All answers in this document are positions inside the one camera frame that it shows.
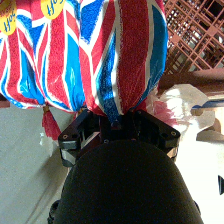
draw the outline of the striped plastic bag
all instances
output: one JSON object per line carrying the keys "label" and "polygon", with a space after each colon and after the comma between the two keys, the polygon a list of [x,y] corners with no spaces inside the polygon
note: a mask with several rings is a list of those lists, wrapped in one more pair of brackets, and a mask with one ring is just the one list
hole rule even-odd
{"label": "striped plastic bag", "polygon": [[165,67],[162,0],[82,0],[80,64],[86,103],[111,123],[136,108]]}
{"label": "striped plastic bag", "polygon": [[3,0],[0,14],[0,93],[23,109],[42,106],[44,98],[35,79],[30,2]]}
{"label": "striped plastic bag", "polygon": [[79,63],[79,3],[76,0],[32,1],[36,80],[45,100],[67,111],[84,103]]}
{"label": "striped plastic bag", "polygon": [[0,93],[20,108],[84,103],[76,0],[0,2]]}

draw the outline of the red tassel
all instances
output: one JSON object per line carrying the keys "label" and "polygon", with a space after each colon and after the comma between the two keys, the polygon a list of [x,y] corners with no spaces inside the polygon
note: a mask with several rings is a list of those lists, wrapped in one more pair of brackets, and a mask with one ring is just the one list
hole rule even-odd
{"label": "red tassel", "polygon": [[49,106],[43,108],[44,115],[42,120],[42,127],[45,129],[47,137],[52,138],[54,141],[58,140],[58,136],[61,134],[61,130],[58,127],[56,120],[54,119]]}

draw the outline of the white stripe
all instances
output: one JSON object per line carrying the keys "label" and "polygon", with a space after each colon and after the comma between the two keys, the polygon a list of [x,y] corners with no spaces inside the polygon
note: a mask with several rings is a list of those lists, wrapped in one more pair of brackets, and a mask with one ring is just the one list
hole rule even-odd
{"label": "white stripe", "polygon": [[85,6],[95,2],[96,0],[84,0],[82,3],[81,3],[81,10],[82,8],[84,8]]}
{"label": "white stripe", "polygon": [[41,19],[32,20],[32,27],[35,28],[37,26],[41,26],[45,23],[50,23],[51,20],[47,19],[46,17],[43,17]]}
{"label": "white stripe", "polygon": [[3,53],[3,49],[4,49],[4,43],[5,43],[5,41],[2,39],[2,41],[0,42],[0,60],[2,58],[2,53]]}
{"label": "white stripe", "polygon": [[24,105],[23,105],[23,109],[28,109],[30,107],[32,107],[32,108],[40,108],[42,106],[41,105],[38,105],[38,104],[30,104],[30,103],[24,103]]}
{"label": "white stripe", "polygon": [[149,1],[153,6],[156,7],[156,9],[160,12],[161,16],[163,17],[164,21],[166,21],[166,17],[164,15],[164,12],[161,10],[161,8],[158,6],[157,2],[155,0]]}
{"label": "white stripe", "polygon": [[26,50],[26,48],[23,46],[23,43],[20,40],[19,40],[19,46],[25,52],[32,69],[35,71],[34,62],[33,62],[32,58],[31,58],[29,52]]}
{"label": "white stripe", "polygon": [[5,72],[5,75],[6,75],[6,68],[8,68],[8,77],[6,79],[4,90],[6,92],[6,95],[9,96],[9,98],[12,98],[12,96],[8,93],[8,88],[7,88],[8,83],[9,83],[10,70],[11,70],[11,61],[10,61],[10,51],[9,51],[9,42],[8,42],[8,40],[5,41],[5,43],[6,43],[6,51],[7,51],[8,57],[6,59],[6,63],[5,63],[6,66],[5,66],[5,71],[4,72]]}
{"label": "white stripe", "polygon": [[21,57],[21,51],[18,49],[18,51],[19,51],[19,68],[20,68],[20,74],[19,74],[19,80],[18,80],[18,82],[17,82],[17,86],[16,86],[16,88],[17,88],[17,92],[18,93],[20,93],[20,94],[22,94],[21,93],[21,90],[20,90],[20,83],[21,83],[21,80],[22,80],[22,76],[23,76],[23,72],[22,72],[22,57]]}
{"label": "white stripe", "polygon": [[49,25],[48,26],[48,40],[47,40],[47,45],[46,45],[46,49],[45,49],[45,54],[42,56],[42,67],[41,67],[41,77],[40,77],[40,80],[41,80],[41,86],[43,88],[43,82],[42,82],[42,71],[43,71],[43,66],[44,66],[44,58],[46,57],[46,64],[45,64],[45,80],[44,80],[44,83],[45,83],[45,91],[47,92],[47,95],[50,95],[49,94],[49,91],[48,91],[48,83],[47,83],[47,77],[48,77],[48,68],[49,68],[49,55],[50,55],[50,41],[51,41],[51,26]]}
{"label": "white stripe", "polygon": [[77,27],[78,27],[78,31],[79,31],[79,35],[80,35],[80,22],[79,20],[76,19],[76,24],[77,24]]}
{"label": "white stripe", "polygon": [[118,65],[119,65],[119,58],[120,58],[120,45],[121,45],[121,21],[120,21],[120,6],[118,1],[114,2],[115,4],[115,12],[116,12],[116,18],[114,26],[116,28],[116,49],[115,49],[115,58],[114,58],[114,67],[111,72],[111,84],[112,84],[112,90],[113,90],[113,96],[114,101],[118,110],[118,113],[120,115],[123,115],[123,111],[121,108],[121,99],[119,96],[118,91]]}
{"label": "white stripe", "polygon": [[66,32],[73,38],[73,40],[76,42],[76,44],[79,45],[79,41],[78,41],[76,34],[68,25],[66,25]]}
{"label": "white stripe", "polygon": [[91,35],[91,40],[90,40],[90,44],[89,44],[89,48],[90,48],[91,51],[93,50],[93,47],[94,47],[94,45],[95,45],[95,43],[96,43],[96,41],[99,37],[100,29],[102,27],[102,23],[103,23],[108,5],[109,5],[109,2],[105,1],[103,3],[101,11],[99,12],[98,20],[95,24],[95,28],[94,28],[93,33]]}
{"label": "white stripe", "polygon": [[152,57],[153,42],[154,42],[154,20],[151,1],[147,1],[148,6],[148,19],[149,19],[149,43],[148,43],[148,53],[145,62],[145,90],[147,89],[150,75],[150,60]]}
{"label": "white stripe", "polygon": [[68,11],[74,18],[76,18],[75,17],[75,10],[74,10],[74,8],[71,4],[69,4],[68,2],[65,2],[64,9],[66,11]]}
{"label": "white stripe", "polygon": [[95,83],[95,78],[93,75],[93,63],[92,63],[91,51],[89,49],[88,44],[81,38],[79,38],[79,46],[83,49],[83,51],[85,51],[85,53],[88,56],[89,65],[90,65],[90,75],[91,75],[91,90],[92,90],[92,95],[95,98],[95,104],[99,106],[99,108],[103,111],[103,106],[100,104],[98,96],[97,96],[96,83]]}
{"label": "white stripe", "polygon": [[0,39],[6,40],[6,39],[8,39],[8,35],[6,35],[3,32],[1,32],[0,33]]}
{"label": "white stripe", "polygon": [[112,32],[110,33],[110,36],[109,36],[109,38],[108,38],[108,40],[107,40],[106,46],[105,46],[105,48],[104,48],[102,57],[101,57],[101,59],[100,59],[98,65],[97,65],[96,71],[95,71],[94,75],[91,76],[92,94],[93,94],[93,96],[94,96],[94,98],[95,98],[95,101],[97,101],[97,102],[99,102],[99,97],[98,97],[98,95],[97,95],[96,79],[97,79],[97,75],[98,75],[98,73],[99,73],[99,71],[100,71],[100,69],[101,69],[101,67],[102,67],[103,61],[104,61],[104,59],[105,59],[105,57],[106,57],[106,55],[107,55],[107,52],[108,52],[108,49],[109,49],[110,42],[111,42],[111,40],[112,40],[113,34],[114,34],[114,28],[112,29]]}
{"label": "white stripe", "polygon": [[33,47],[33,42],[31,40],[31,37],[30,37],[29,33],[26,30],[26,27],[24,27],[23,24],[19,20],[17,20],[16,26],[17,26],[17,28],[19,28],[24,33],[28,43],[30,44],[31,47]]}
{"label": "white stripe", "polygon": [[[38,71],[38,63],[39,63],[39,61],[38,61],[39,57],[38,56],[39,56],[39,50],[40,50],[40,47],[41,47],[41,43],[42,43],[42,40],[44,38],[44,34],[46,32],[47,27],[50,27],[50,26],[48,24],[45,24],[42,32],[40,33],[40,38],[39,38],[39,41],[38,41],[37,46],[36,46],[36,56],[34,55],[34,62],[35,62],[36,67],[37,67],[37,73],[38,73],[38,77],[40,79],[41,86],[42,86],[42,70],[43,70],[43,67],[41,67],[41,71],[39,72]],[[49,38],[48,38],[48,41],[47,41],[46,48],[49,47],[48,43],[49,43]]]}
{"label": "white stripe", "polygon": [[29,19],[31,19],[31,13],[24,10],[24,9],[17,9],[17,15],[21,15],[21,16],[26,16],[28,17]]}

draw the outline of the blue stripe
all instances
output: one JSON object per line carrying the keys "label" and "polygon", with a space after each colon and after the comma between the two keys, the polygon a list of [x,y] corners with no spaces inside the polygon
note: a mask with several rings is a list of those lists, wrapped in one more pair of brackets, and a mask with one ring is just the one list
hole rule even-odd
{"label": "blue stripe", "polygon": [[76,19],[80,20],[81,17],[80,4],[76,0],[67,0],[66,2],[73,7]]}
{"label": "blue stripe", "polygon": [[26,98],[36,99],[40,105],[44,104],[44,98],[36,86],[35,72],[23,50],[21,50],[22,80],[20,91]]}
{"label": "blue stripe", "polygon": [[166,63],[168,32],[164,18],[156,7],[152,6],[154,21],[154,41],[150,60],[150,79],[136,107],[148,96],[160,80]]}
{"label": "blue stripe", "polygon": [[22,23],[22,25],[26,29],[26,32],[29,34],[30,38],[32,39],[32,20],[23,15],[17,15],[16,19],[19,20],[20,23]]}
{"label": "blue stripe", "polygon": [[70,35],[68,35],[68,46],[65,82],[68,86],[72,109],[78,111],[85,101],[85,96],[80,72],[79,47]]}
{"label": "blue stripe", "polygon": [[113,34],[107,55],[96,78],[97,95],[99,97],[100,104],[103,106],[104,112],[107,114],[111,123],[118,120],[119,117],[111,83],[111,72],[113,70],[115,57],[115,45],[116,33]]}
{"label": "blue stripe", "polygon": [[17,100],[14,100],[13,98],[9,97],[5,91],[5,88],[7,88],[6,86],[6,81],[7,81],[7,76],[8,76],[8,68],[6,70],[6,73],[4,75],[4,78],[2,79],[2,84],[1,84],[1,92],[2,95],[8,100],[10,101],[12,104],[14,104],[15,106],[19,107],[19,108],[24,108],[24,106],[18,102]]}
{"label": "blue stripe", "polygon": [[4,43],[3,43],[3,38],[0,38],[0,47],[1,47],[1,43],[4,44]]}
{"label": "blue stripe", "polygon": [[37,43],[40,39],[40,35],[43,28],[44,28],[44,24],[32,29],[33,51],[35,55],[36,55]]}
{"label": "blue stripe", "polygon": [[46,83],[45,83],[45,76],[46,76],[46,58],[47,58],[47,55],[45,54],[44,56],[44,64],[43,64],[43,70],[42,70],[42,84],[43,84],[43,91],[44,91],[44,94],[47,98],[47,100],[49,102],[52,102],[54,103],[55,105],[58,105],[60,108],[62,109],[65,109],[65,110],[68,110],[68,111],[71,111],[64,103],[60,103],[60,102],[57,102],[57,101],[53,101],[51,99],[51,97],[48,95],[48,92],[47,92],[47,89],[46,89]]}
{"label": "blue stripe", "polygon": [[89,44],[104,0],[96,0],[81,12],[81,37]]}

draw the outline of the yellow logo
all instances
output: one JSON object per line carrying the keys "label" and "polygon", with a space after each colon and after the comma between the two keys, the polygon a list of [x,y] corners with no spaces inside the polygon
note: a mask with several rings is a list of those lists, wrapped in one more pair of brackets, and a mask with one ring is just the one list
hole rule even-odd
{"label": "yellow logo", "polygon": [[0,0],[0,30],[11,35],[16,30],[16,1]]}
{"label": "yellow logo", "polygon": [[65,0],[41,0],[41,10],[48,19],[55,19],[61,13]]}

